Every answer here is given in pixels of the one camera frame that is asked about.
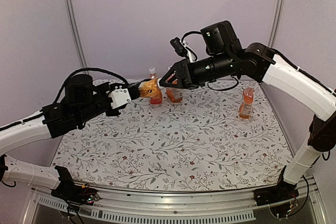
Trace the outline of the black-label orange drink bottle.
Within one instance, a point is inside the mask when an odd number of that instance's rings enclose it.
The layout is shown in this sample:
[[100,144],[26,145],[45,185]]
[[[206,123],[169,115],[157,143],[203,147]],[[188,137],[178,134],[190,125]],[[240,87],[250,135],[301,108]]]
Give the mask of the black-label orange drink bottle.
[[141,83],[141,85],[139,86],[141,98],[150,98],[152,96],[157,95],[161,91],[159,88],[151,87],[150,80]]

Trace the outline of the wide orange tea bottle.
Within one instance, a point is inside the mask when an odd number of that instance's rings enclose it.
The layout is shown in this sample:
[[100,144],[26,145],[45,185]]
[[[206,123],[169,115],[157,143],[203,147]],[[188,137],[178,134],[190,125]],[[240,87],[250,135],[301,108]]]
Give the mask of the wide orange tea bottle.
[[238,115],[242,119],[250,119],[253,101],[254,101],[254,92],[255,92],[255,83],[250,82],[247,87],[243,89],[243,101],[239,107]]

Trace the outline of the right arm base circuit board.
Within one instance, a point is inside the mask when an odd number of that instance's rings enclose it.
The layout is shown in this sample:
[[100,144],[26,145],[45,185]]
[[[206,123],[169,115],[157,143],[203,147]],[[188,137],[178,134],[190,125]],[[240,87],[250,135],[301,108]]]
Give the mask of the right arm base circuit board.
[[269,207],[270,213],[277,219],[288,218],[293,209],[298,207],[298,199],[293,197],[285,203],[277,203]]

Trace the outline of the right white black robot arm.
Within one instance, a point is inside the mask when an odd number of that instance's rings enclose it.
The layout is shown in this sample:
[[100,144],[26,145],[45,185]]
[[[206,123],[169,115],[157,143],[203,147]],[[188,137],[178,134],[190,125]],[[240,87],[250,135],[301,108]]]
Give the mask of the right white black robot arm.
[[247,76],[292,98],[313,114],[308,134],[293,159],[280,172],[275,185],[254,191],[257,205],[295,198],[297,184],[326,152],[335,147],[335,91],[295,66],[277,49],[254,42],[243,48],[229,21],[199,31],[207,58],[191,61],[182,41],[171,45],[182,57],[159,79],[161,87],[197,89],[208,82]]

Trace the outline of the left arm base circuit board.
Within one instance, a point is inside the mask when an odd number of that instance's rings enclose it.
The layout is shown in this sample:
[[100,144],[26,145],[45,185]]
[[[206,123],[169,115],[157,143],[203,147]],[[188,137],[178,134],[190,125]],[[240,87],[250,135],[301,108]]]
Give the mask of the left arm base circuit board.
[[74,184],[66,194],[66,202],[75,205],[93,205],[99,199],[98,191],[92,188],[89,183]]

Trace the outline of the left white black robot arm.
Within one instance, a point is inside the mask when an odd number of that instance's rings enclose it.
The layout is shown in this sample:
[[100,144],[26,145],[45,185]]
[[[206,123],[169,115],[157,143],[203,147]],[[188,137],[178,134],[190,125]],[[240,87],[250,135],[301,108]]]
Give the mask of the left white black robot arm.
[[19,161],[7,152],[32,142],[57,138],[81,130],[91,119],[106,114],[118,116],[120,110],[141,96],[144,82],[93,84],[92,76],[76,74],[68,78],[61,102],[43,107],[28,118],[1,128],[1,182],[23,182],[46,187],[51,195],[65,201],[84,202],[96,190],[75,184],[62,166],[45,167]]

